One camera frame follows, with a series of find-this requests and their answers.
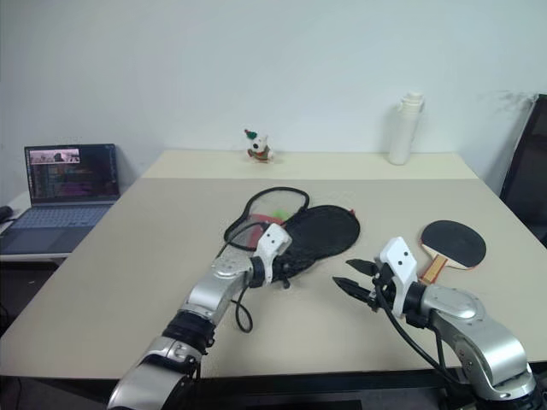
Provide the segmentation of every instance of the chair backrest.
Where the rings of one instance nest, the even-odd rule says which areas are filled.
[[[547,96],[535,102],[500,198],[538,238],[547,236]]]

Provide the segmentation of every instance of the laptop screen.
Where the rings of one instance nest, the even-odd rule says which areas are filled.
[[[25,147],[31,202],[114,201],[120,196],[115,146]]]

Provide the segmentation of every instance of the floor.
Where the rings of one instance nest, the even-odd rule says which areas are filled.
[[[10,266],[0,270],[0,302],[9,311],[9,317],[13,320],[36,295],[42,285],[53,274],[55,266]],[[21,379],[22,391],[16,378],[2,378],[0,393],[1,410],[100,410],[105,405],[66,391],[51,387],[39,381]],[[291,405],[283,404],[282,397],[272,399],[261,398],[259,403],[255,400],[245,400],[247,409],[264,410],[292,410],[292,409],[345,409],[359,408],[351,403],[357,402],[364,409],[423,409],[433,410],[438,408],[438,393],[430,389],[391,389],[391,390],[364,390],[353,393],[339,393],[326,395],[326,400],[339,401],[340,404],[330,407],[318,407],[317,405]]]

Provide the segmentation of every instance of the laptop keyboard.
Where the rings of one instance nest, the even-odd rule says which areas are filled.
[[[40,207],[26,211],[11,228],[70,228],[95,226],[110,206]]]

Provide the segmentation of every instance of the laptop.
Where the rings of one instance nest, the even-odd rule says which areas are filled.
[[[112,143],[25,147],[25,163],[31,207],[1,255],[70,253],[120,197]]]

